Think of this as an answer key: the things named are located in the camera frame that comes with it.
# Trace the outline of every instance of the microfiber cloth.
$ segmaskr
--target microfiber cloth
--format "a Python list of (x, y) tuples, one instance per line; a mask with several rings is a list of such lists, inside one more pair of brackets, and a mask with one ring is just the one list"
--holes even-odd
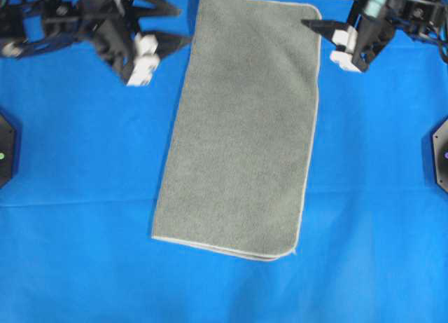
[(200, 0), (152, 238), (247, 259), (294, 252), (319, 101), (307, 4)]

